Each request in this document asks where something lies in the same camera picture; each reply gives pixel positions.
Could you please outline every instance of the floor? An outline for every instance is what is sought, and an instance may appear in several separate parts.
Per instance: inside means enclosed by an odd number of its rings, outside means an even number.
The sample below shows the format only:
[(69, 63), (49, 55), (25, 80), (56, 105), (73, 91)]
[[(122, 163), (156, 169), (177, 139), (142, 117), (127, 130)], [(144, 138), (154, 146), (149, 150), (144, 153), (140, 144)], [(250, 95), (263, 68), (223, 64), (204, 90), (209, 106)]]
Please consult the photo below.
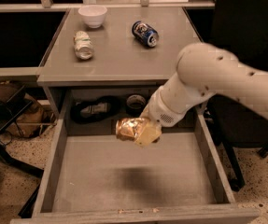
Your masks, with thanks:
[[(54, 130), (55, 127), (50, 126), (36, 138), (13, 138), (7, 145), (7, 152), (17, 159), (43, 168)], [(218, 150), (226, 173), (228, 176), (232, 175), (222, 147), (218, 147)], [(266, 224), (268, 223), (268, 157), (262, 160), (255, 149), (237, 149), (236, 153), (246, 185), (234, 193), (235, 199), (241, 208), (256, 207), (261, 211), (261, 215), (251, 224)], [(38, 184), (38, 178), (0, 162), (0, 224), (9, 223), (12, 218), (20, 218), (18, 213)]]

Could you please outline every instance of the white bowl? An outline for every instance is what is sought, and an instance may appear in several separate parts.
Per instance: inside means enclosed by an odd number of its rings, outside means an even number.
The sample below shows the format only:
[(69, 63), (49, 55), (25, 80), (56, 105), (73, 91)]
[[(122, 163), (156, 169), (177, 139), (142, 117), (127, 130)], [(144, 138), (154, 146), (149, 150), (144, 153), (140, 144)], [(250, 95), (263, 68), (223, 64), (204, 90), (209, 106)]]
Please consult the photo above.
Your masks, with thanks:
[(78, 10), (83, 21), (91, 28), (100, 27), (106, 18), (107, 8), (101, 5), (87, 5)]

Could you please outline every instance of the soda can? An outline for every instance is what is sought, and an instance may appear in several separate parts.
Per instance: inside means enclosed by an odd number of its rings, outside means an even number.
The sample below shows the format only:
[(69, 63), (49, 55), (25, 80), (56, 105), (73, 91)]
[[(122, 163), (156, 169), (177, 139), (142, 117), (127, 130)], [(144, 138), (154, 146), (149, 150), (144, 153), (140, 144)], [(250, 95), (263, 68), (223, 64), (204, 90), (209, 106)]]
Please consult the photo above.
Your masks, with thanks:
[(74, 37), (75, 53), (79, 59), (88, 60), (94, 54), (92, 42), (87, 33), (78, 31)]
[(134, 37), (137, 38), (145, 46), (153, 48), (159, 41), (158, 32), (142, 21), (136, 21), (134, 23), (132, 32)]

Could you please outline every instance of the gray tabletop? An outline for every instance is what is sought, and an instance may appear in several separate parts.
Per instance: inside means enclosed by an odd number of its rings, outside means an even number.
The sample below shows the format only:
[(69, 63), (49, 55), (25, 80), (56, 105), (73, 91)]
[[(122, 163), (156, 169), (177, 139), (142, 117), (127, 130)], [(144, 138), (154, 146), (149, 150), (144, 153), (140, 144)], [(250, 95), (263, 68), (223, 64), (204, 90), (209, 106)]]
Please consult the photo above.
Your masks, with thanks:
[[(160, 40), (148, 49), (132, 35), (136, 21), (158, 31)], [(94, 46), (94, 56), (82, 61), (74, 52), (73, 37), (85, 31)], [(68, 86), (77, 82), (166, 80), (176, 70), (177, 54), (186, 45), (198, 42), (182, 7), (110, 7), (102, 27), (87, 27), (71, 9), (55, 42), (38, 83)]]

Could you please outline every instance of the open drawer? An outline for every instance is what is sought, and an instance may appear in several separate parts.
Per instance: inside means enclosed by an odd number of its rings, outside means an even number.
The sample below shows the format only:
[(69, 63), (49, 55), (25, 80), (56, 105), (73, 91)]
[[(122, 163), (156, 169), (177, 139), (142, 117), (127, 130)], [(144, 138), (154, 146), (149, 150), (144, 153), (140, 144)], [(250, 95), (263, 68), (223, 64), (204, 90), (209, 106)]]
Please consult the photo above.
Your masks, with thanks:
[[(156, 87), (139, 89), (151, 95)], [(199, 108), (159, 142), (141, 148), (115, 136), (118, 115), (91, 124), (69, 118), (71, 105), (104, 95), (122, 102), (135, 88), (69, 90), (31, 219), (18, 223), (248, 223), (239, 208)]]

